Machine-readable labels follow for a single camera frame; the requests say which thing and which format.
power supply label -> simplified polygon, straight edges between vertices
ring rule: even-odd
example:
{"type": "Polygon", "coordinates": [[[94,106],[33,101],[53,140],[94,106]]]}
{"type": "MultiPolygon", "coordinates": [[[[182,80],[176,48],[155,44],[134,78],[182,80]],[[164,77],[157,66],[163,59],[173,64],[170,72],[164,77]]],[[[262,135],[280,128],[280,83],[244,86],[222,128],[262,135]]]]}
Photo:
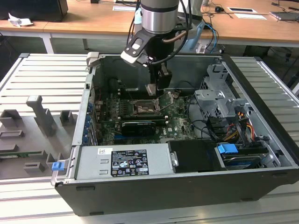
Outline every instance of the power supply label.
{"type": "Polygon", "coordinates": [[[146,149],[130,151],[112,151],[111,176],[149,175],[146,149]]]}

sticker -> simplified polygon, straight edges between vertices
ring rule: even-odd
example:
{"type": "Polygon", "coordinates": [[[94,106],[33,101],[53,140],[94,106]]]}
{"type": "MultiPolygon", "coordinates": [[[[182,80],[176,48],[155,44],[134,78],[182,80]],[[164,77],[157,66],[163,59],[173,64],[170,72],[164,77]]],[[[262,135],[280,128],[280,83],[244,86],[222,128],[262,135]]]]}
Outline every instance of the sticker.
{"type": "Polygon", "coordinates": [[[18,158],[17,155],[3,155],[0,156],[0,159],[12,159],[12,158],[18,158]]]}
{"type": "Polygon", "coordinates": [[[111,176],[149,175],[146,150],[112,151],[111,176]]]}
{"type": "Polygon", "coordinates": [[[98,148],[98,155],[111,155],[113,148],[98,148]]]}

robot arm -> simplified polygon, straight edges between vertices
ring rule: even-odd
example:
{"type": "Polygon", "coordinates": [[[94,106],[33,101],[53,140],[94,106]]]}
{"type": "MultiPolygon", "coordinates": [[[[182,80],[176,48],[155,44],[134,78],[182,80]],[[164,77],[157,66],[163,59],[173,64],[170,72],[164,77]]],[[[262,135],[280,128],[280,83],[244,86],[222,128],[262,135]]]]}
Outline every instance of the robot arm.
{"type": "Polygon", "coordinates": [[[189,7],[187,13],[183,0],[139,1],[137,4],[141,5],[142,29],[134,35],[121,57],[130,64],[139,63],[149,68],[151,83],[146,88],[149,95],[156,95],[156,91],[169,86],[171,72],[167,70],[166,62],[185,44],[192,27],[192,16],[188,16],[192,11],[189,7]],[[184,11],[185,22],[178,21],[179,2],[184,11]],[[182,44],[173,52],[174,42],[181,38],[184,38],[182,44]]]}

blue latch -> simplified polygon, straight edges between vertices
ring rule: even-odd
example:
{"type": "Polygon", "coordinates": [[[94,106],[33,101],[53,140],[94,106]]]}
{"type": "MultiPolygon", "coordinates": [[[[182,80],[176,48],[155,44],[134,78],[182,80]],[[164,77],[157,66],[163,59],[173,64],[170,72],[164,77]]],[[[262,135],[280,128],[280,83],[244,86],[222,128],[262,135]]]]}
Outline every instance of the blue latch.
{"type": "Polygon", "coordinates": [[[238,153],[238,149],[235,144],[221,144],[218,147],[220,154],[222,153],[238,153]]]}
{"type": "Polygon", "coordinates": [[[54,162],[52,165],[52,171],[63,171],[65,162],[54,162]]]}

motherboard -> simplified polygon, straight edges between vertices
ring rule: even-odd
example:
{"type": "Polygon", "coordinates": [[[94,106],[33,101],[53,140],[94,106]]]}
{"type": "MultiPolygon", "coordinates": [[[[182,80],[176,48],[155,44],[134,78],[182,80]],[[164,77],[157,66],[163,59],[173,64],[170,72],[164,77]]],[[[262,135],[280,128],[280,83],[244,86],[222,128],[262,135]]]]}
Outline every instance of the motherboard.
{"type": "Polygon", "coordinates": [[[121,99],[109,94],[97,112],[99,145],[166,143],[196,139],[186,109],[188,96],[166,92],[155,99],[121,99]]]}

